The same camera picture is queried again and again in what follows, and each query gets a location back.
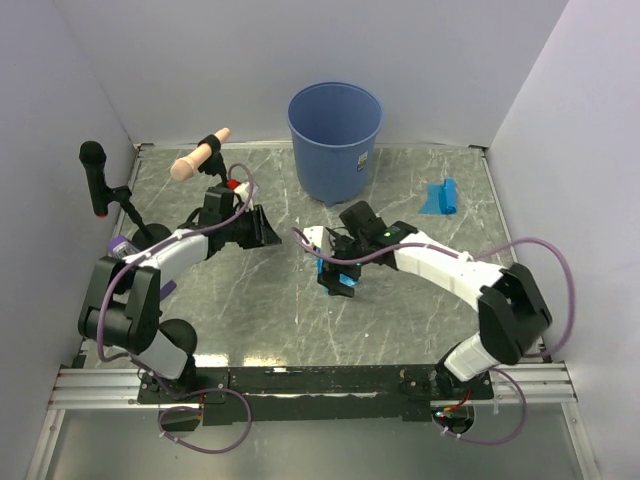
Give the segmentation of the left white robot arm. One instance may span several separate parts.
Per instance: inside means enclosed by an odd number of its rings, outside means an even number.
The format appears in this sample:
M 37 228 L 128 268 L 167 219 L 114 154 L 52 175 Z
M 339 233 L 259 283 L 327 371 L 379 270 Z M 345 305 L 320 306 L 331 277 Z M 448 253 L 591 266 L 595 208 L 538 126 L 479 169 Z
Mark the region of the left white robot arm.
M 172 400 L 192 398 L 198 386 L 197 334 L 184 320 L 162 320 L 161 290 L 228 244 L 242 249 L 280 244 L 263 208 L 254 203 L 254 192 L 252 182 L 211 187 L 203 206 L 168 238 L 122 259 L 99 259 L 80 311 L 79 333 L 95 341 L 99 352 L 115 347 L 117 358 L 127 357 L 151 372 Z

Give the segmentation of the purple microphone on stand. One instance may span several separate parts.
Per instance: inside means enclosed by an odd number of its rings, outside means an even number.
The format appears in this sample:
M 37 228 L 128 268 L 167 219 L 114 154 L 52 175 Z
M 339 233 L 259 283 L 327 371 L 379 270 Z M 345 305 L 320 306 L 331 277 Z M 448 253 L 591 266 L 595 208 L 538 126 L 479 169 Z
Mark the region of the purple microphone on stand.
M 196 351 L 197 333 L 194 327 L 186 320 L 177 318 L 165 320 L 159 324 L 159 331 L 187 355 L 192 356 Z

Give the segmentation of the blue plastic trash bin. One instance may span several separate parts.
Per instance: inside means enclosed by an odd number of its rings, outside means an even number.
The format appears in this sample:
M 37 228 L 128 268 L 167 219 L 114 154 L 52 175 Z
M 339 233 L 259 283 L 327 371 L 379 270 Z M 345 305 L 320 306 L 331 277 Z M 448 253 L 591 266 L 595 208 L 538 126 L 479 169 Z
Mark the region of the blue plastic trash bin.
M 356 197 L 383 123 L 376 97 L 344 82 L 316 83 L 291 99 L 287 121 L 303 190 L 327 206 Z

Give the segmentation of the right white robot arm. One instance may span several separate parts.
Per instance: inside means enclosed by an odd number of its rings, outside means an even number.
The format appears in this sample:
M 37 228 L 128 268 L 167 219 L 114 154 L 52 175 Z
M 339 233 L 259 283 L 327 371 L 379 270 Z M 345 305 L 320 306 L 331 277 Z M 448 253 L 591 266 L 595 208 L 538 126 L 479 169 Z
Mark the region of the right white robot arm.
M 433 381 L 444 396 L 458 398 L 489 369 L 517 364 L 550 327 L 551 313 L 525 266 L 476 260 L 403 221 L 387 225 L 364 201 L 339 218 L 341 228 L 303 231 L 320 263 L 317 280 L 328 294 L 352 297 L 362 267 L 374 263 L 426 280 L 477 313 L 477 332 L 436 364 Z

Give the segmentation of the blue trash bag roll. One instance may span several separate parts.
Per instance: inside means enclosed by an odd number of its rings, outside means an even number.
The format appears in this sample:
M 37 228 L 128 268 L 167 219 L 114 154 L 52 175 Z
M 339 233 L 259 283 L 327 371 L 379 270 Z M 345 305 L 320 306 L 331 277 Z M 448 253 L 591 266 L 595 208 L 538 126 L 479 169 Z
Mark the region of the blue trash bag roll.
M 441 184 L 428 184 L 426 201 L 419 212 L 427 215 L 454 215 L 457 213 L 457 188 L 453 178 Z

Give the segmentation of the purple clear box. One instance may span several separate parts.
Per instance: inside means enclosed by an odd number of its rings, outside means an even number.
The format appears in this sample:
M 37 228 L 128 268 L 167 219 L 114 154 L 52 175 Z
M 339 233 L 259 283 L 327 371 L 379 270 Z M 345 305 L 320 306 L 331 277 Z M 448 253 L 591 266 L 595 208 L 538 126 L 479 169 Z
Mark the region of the purple clear box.
M 123 259 L 130 255 L 136 255 L 140 250 L 124 235 L 112 238 L 108 244 L 109 254 L 117 259 Z M 177 284 L 170 280 L 160 289 L 160 299 L 164 300 L 177 288 Z

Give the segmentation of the black microphone on stand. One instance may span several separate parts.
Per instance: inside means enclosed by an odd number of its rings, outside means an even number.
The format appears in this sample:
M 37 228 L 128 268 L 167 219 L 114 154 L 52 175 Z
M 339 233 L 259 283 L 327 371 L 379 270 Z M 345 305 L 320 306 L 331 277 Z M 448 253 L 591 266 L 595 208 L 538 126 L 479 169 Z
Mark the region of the black microphone on stand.
M 137 227 L 132 244 L 139 250 L 145 250 L 171 235 L 171 231 L 159 223 L 146 224 L 141 214 L 131 202 L 132 192 L 128 186 L 111 188 L 105 177 L 106 154 L 100 143 L 85 141 L 79 150 L 79 160 L 84 167 L 94 214 L 106 217 L 109 205 L 116 202 L 121 210 Z

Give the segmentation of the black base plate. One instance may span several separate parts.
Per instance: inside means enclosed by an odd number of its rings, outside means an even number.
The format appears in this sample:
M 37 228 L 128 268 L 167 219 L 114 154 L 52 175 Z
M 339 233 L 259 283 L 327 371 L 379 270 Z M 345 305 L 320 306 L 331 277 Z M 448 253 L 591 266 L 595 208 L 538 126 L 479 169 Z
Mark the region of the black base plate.
M 255 422 L 400 418 L 429 422 L 432 409 L 494 398 L 490 375 L 462 383 L 431 364 L 201 367 L 169 383 L 141 378 L 141 405 L 203 409 L 205 426 Z

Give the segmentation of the aluminium rail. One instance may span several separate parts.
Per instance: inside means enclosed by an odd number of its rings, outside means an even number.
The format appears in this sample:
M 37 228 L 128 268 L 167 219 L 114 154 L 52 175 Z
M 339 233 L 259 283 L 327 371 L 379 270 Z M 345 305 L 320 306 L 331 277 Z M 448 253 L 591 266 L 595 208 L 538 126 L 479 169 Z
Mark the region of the aluminium rail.
M 478 405 L 516 404 L 522 391 L 532 404 L 575 403 L 577 394 L 562 363 L 524 363 L 503 366 L 491 374 L 494 397 Z M 138 400 L 141 380 L 135 369 L 61 369 L 47 408 L 49 410 L 158 409 L 167 402 L 143 404 Z

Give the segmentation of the beige microphone on stand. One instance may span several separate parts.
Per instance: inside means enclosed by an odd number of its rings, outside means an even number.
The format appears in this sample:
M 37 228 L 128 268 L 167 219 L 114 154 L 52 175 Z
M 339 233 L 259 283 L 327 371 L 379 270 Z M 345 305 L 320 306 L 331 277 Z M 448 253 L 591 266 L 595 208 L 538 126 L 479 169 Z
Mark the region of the beige microphone on stand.
M 170 169 L 171 177 L 179 182 L 192 178 L 206 161 L 213 159 L 220 152 L 230 135 L 231 130 L 228 127 L 207 135 L 188 155 L 174 161 Z

